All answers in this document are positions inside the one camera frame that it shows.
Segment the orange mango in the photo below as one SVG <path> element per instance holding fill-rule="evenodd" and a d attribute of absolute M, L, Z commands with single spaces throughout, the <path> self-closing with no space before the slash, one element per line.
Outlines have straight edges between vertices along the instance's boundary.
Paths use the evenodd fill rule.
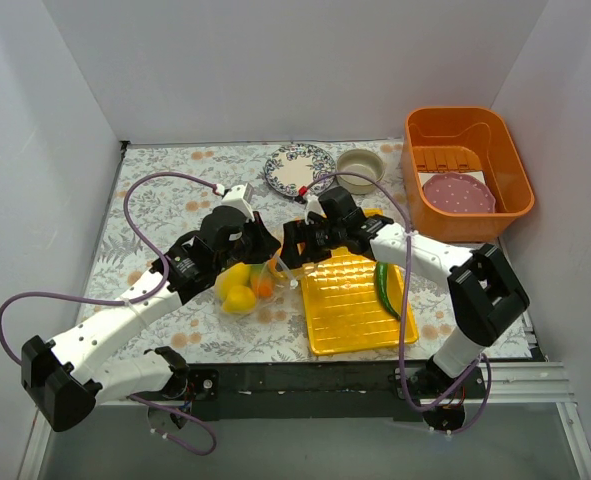
<path fill-rule="evenodd" d="M 284 271 L 284 269 L 281 267 L 281 264 L 279 263 L 279 261 L 280 261 L 279 256 L 275 256 L 275 257 L 271 258 L 267 262 L 268 270 L 273 277 L 275 277 L 277 279 L 286 279 L 287 274 Z"/>

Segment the green red mango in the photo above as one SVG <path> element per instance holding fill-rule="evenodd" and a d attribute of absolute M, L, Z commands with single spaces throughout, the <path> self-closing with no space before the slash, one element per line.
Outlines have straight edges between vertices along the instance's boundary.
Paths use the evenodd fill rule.
<path fill-rule="evenodd" d="M 271 279 L 271 273 L 268 265 L 255 264 L 251 266 L 249 280 L 252 284 L 262 283 Z"/>

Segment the clear zip top bag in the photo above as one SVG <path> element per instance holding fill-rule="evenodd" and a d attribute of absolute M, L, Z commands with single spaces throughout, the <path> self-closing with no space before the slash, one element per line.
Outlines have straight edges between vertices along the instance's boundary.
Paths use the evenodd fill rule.
<path fill-rule="evenodd" d="M 213 295 L 214 295 L 214 307 L 215 312 L 225 317 L 242 317 L 247 316 L 254 313 L 256 310 L 266 307 L 269 304 L 274 303 L 278 298 L 284 296 L 287 292 L 297 289 L 300 286 L 301 280 L 305 276 L 306 268 L 294 268 L 290 269 L 287 268 L 281 261 L 279 261 L 281 267 L 287 274 L 286 279 L 277 279 L 271 275 L 271 279 L 262 283 L 255 283 L 252 284 L 249 280 L 247 287 L 251 288 L 254 294 L 256 295 L 257 302 L 255 308 L 250 311 L 249 313 L 245 314 L 231 314 L 226 313 L 222 309 L 222 303 L 224 300 L 221 300 L 217 294 L 215 293 L 213 287 Z"/>

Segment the yellow pear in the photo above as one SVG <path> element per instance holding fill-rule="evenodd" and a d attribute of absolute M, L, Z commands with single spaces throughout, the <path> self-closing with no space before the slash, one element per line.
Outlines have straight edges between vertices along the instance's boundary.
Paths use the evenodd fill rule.
<path fill-rule="evenodd" d="M 222 309 L 226 313 L 245 314 L 256 306 L 257 298 L 251 288 L 245 285 L 234 285 L 228 291 L 222 303 Z"/>

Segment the green chili pepper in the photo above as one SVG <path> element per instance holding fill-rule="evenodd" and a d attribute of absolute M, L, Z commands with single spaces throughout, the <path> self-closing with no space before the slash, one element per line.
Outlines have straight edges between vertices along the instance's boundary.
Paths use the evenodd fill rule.
<path fill-rule="evenodd" d="M 400 321 L 401 298 L 397 270 L 387 263 L 377 262 L 374 270 L 375 292 L 383 311 Z"/>

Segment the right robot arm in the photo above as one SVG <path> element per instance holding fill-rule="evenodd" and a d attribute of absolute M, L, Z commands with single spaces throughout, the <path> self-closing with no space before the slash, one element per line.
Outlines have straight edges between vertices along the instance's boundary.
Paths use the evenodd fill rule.
<path fill-rule="evenodd" d="M 425 366 L 403 382 L 403 388 L 414 394 L 454 395 L 484 350 L 530 304 L 497 246 L 471 249 L 430 239 L 389 217 L 367 215 L 342 187 L 307 196 L 304 218 L 284 224 L 283 233 L 280 258 L 290 269 L 319 263 L 332 250 L 345 247 L 372 261 L 416 271 L 449 292 L 456 326 Z"/>

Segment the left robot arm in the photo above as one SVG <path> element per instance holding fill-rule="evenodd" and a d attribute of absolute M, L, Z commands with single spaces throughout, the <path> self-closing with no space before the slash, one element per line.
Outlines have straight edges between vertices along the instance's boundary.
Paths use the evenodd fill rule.
<path fill-rule="evenodd" d="M 132 393 L 157 391 L 168 400 L 188 386 L 189 367 L 169 347 L 131 361 L 110 357 L 165 315 L 210 289 L 216 278 L 238 264 L 259 264 L 278 250 L 258 212 L 245 215 L 218 206 L 198 229 L 180 236 L 167 253 L 106 308 L 49 341 L 40 336 L 21 348 L 21 384 L 56 432 L 69 430 L 94 407 Z"/>

